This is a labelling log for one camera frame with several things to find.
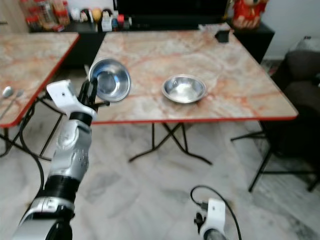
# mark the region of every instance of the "stainless steel bowl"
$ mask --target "stainless steel bowl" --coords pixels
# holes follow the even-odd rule
[[[162,92],[176,103],[189,104],[204,97],[206,85],[194,76],[175,75],[164,82]]]
[[[94,62],[88,77],[89,81],[97,78],[97,96],[111,103],[123,100],[131,89],[128,70],[120,62],[111,58]]]

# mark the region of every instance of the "marble floor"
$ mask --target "marble floor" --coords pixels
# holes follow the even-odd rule
[[[84,72],[73,71],[78,86]],[[39,152],[58,116],[38,105],[25,129],[26,143]],[[254,192],[247,191],[265,142],[230,138],[259,128],[255,121],[214,122],[187,125],[191,152],[213,161],[213,166],[184,155],[172,140],[157,152],[128,164],[128,159],[149,149],[148,124],[97,125],[92,127],[90,167],[75,201],[71,221],[74,240],[197,240],[193,223],[200,212],[189,192],[205,184],[220,192],[238,218],[244,240],[319,240],[320,186],[309,193],[313,180],[294,175],[264,175]],[[156,139],[165,135],[156,125]],[[57,136],[46,155],[51,157]],[[50,164],[41,162],[45,175]],[[284,168],[275,157],[270,168]],[[0,159],[0,239],[11,239],[40,184],[38,169],[27,154],[13,148]],[[199,200],[217,196],[198,191]],[[238,239],[232,217],[227,213],[226,236]]]

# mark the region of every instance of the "cushion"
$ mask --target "cushion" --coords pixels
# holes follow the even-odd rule
[[[285,59],[295,80],[307,80],[320,73],[320,52],[296,50],[287,53]]]
[[[315,114],[313,117],[320,117],[320,87],[314,85],[311,80],[290,83],[284,90],[284,94],[296,108],[307,107]]]

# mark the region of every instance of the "marble table top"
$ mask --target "marble table top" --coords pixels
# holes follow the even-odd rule
[[[210,31],[108,33],[96,60],[113,58],[132,79],[129,96],[98,111],[93,124],[291,120],[297,116],[288,99],[230,33],[218,43]],[[193,75],[207,87],[193,104],[178,104],[162,94],[173,75]]]
[[[0,127],[13,127],[21,121],[78,37],[77,33],[0,35],[0,92],[6,86],[14,88],[13,96],[1,100],[0,115],[18,90],[24,90],[0,119]]]

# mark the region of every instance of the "robotic arm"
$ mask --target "robotic arm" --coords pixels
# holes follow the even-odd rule
[[[79,98],[70,80],[51,83],[47,91],[69,120],[58,137],[44,189],[22,217],[14,240],[71,240],[76,192],[89,166],[97,80],[84,82]]]

